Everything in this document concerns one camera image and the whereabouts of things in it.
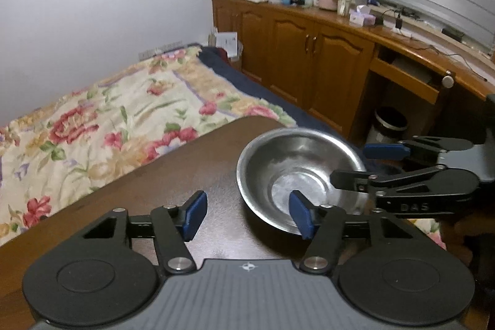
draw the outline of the wooden cabinet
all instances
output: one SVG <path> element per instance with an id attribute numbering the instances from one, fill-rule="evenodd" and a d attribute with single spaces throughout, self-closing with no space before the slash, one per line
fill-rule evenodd
<path id="1" fill-rule="evenodd" d="M 239 40 L 244 46 L 242 72 L 267 85 L 266 54 L 270 47 L 267 17 L 256 6 L 247 6 L 240 8 L 237 21 Z"/>
<path id="2" fill-rule="evenodd" d="M 305 108 L 347 137 L 373 56 L 374 43 L 317 24 Z"/>
<path id="3" fill-rule="evenodd" d="M 303 107 L 314 23 L 285 14 L 273 14 L 270 20 L 269 89 Z"/>
<path id="4" fill-rule="evenodd" d="M 237 10 L 233 3 L 214 3 L 213 21 L 219 32 L 237 31 Z"/>

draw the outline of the drawer knob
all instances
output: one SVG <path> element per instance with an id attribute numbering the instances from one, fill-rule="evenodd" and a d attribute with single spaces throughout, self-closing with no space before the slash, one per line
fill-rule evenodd
<path id="1" fill-rule="evenodd" d="M 445 88 L 452 88 L 454 86 L 455 80 L 451 76 L 451 72 L 447 71 L 445 77 L 441 80 L 441 85 Z"/>

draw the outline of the desk surface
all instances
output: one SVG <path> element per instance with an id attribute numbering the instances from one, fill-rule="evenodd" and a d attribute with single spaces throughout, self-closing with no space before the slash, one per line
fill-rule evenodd
<path id="1" fill-rule="evenodd" d="M 254 216 L 242 202 L 236 183 L 243 148 L 277 127 L 278 122 L 263 117 L 234 121 L 136 169 L 6 243 L 0 248 L 0 328 L 26 330 L 34 322 L 21 291 L 22 277 L 31 263 L 115 207 L 125 207 L 131 215 L 148 214 L 157 206 L 181 204 L 203 189 L 209 211 L 195 239 L 187 244 L 198 265 L 204 258 L 299 260 L 308 242 Z M 156 262 L 152 240 L 134 241 L 133 248 Z M 478 311 L 471 316 L 471 322 L 483 322 L 484 315 Z"/>
<path id="2" fill-rule="evenodd" d="M 331 25 L 345 32 L 384 45 L 429 67 L 440 75 L 445 75 L 446 71 L 454 72 L 456 74 L 456 82 L 482 100 L 484 100 L 488 94 L 495 93 L 495 86 L 483 81 L 468 67 L 459 62 L 454 62 L 445 55 L 437 54 L 432 49 L 421 49 L 427 47 L 428 44 L 395 34 L 391 29 L 384 26 L 356 27 L 349 23 L 348 17 L 341 17 L 336 12 L 330 12 L 315 7 L 303 8 L 295 5 L 288 7 L 272 5 L 269 3 L 254 4 L 245 0 L 214 0 L 214 2 L 235 2 L 238 5 L 244 5 L 246 7 L 267 8 L 273 12 L 289 13 L 298 17 L 306 17 L 322 24 Z M 472 63 L 467 55 L 465 56 L 465 59 Z"/>

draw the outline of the white wall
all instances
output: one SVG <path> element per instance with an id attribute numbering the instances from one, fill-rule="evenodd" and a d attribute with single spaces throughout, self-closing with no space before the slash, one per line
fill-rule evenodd
<path id="1" fill-rule="evenodd" d="M 0 0 L 0 125 L 211 25 L 211 0 Z"/>

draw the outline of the bowl rim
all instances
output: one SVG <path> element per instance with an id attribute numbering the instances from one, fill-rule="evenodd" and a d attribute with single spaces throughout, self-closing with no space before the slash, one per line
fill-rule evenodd
<path id="1" fill-rule="evenodd" d="M 354 169 L 357 171 L 366 171 L 366 167 L 362 161 L 362 159 L 358 156 L 358 154 L 352 149 L 350 145 L 348 145 L 343 139 L 338 138 L 334 135 L 331 135 L 329 133 L 325 133 L 322 131 L 317 131 L 314 129 L 308 129 L 305 127 L 286 127 L 286 128 L 277 128 L 273 129 L 271 131 L 262 133 L 258 137 L 254 138 L 251 140 L 246 147 L 244 147 L 244 150 L 242 151 L 241 155 L 239 156 L 239 159 L 237 160 L 237 167 L 236 167 L 236 179 L 237 179 L 237 187 L 239 189 L 239 192 L 241 193 L 242 198 L 244 199 L 244 202 L 247 204 L 247 206 L 251 209 L 251 211 L 256 214 L 259 218 L 261 218 L 263 221 L 265 221 L 267 224 L 280 229 L 282 231 L 285 231 L 290 234 L 300 234 L 297 226 L 292 226 L 288 224 L 280 224 L 277 223 L 276 221 L 273 221 L 267 215 L 264 213 L 263 209 L 259 209 L 253 202 L 252 198 L 248 197 L 248 185 L 246 181 L 246 169 L 247 169 L 247 164 L 251 157 L 253 156 L 254 152 L 258 150 L 259 147 L 265 145 L 268 143 L 268 141 L 276 138 L 276 137 L 284 137 L 284 136 L 290 136 L 290 135 L 306 135 L 306 136 L 311 136 L 311 137 L 318 137 L 320 139 L 329 141 L 336 145 L 340 150 L 342 150 L 352 161 L 352 164 L 354 165 Z"/>

